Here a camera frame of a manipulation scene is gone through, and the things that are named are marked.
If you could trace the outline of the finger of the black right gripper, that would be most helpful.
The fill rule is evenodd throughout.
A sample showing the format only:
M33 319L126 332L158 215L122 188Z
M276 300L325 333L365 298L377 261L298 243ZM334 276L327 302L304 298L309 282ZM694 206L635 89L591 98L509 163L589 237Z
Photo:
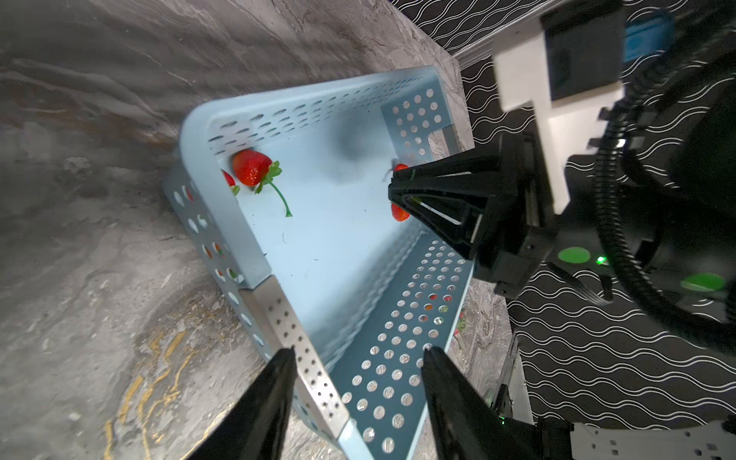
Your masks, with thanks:
M475 259L494 239L495 218L488 209L488 199L398 192L390 192L389 199L465 259Z
M517 143L463 151L393 174L389 190L496 190L515 174Z

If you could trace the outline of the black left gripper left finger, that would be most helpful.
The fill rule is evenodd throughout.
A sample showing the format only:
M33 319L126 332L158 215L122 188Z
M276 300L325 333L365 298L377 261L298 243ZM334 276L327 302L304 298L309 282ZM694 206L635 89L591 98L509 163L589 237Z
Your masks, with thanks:
M297 378L292 349L279 350L190 459L279 459Z

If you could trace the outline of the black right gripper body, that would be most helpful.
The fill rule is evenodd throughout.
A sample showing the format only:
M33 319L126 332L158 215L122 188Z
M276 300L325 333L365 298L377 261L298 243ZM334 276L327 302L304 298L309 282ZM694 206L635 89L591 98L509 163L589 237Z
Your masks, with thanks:
M517 192L507 204L500 199L491 202L495 227L475 255L475 279L515 299L541 268L578 289L583 283L577 274L587 270L599 279L597 295L611 298L615 274L598 238L591 179L568 176L571 201L562 214L556 214L541 144L535 136L501 136L475 149L489 155L497 172L511 176Z

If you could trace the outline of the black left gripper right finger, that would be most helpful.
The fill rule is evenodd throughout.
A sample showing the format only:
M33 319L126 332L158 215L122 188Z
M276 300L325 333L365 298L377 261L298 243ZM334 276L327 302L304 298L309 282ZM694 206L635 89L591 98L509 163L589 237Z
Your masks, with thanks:
M422 379L440 459L536 459L503 425L439 347L424 352Z

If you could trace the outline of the light blue perforated plastic basket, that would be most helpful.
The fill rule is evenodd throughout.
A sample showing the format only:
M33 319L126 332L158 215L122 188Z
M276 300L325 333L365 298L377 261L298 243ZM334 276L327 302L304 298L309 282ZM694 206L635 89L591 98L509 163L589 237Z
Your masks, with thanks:
M388 199L398 164L431 161L453 124L417 67L204 103L164 191L260 354L296 354L293 408L351 459L409 459L427 419L425 349L448 349L473 268ZM279 195L237 180L239 151L279 161ZM241 191L232 195L222 174Z

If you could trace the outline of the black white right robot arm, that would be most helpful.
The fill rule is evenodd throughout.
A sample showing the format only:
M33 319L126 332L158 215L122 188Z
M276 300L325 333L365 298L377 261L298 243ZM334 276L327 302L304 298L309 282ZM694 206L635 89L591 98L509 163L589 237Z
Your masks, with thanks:
M666 186L639 159L657 118L735 69L691 65L735 28L731 1L628 23L619 1L551 1L493 32L501 107L537 132L395 172L392 205L516 296L540 266L597 305L617 282L672 335L735 351L735 91L688 133Z

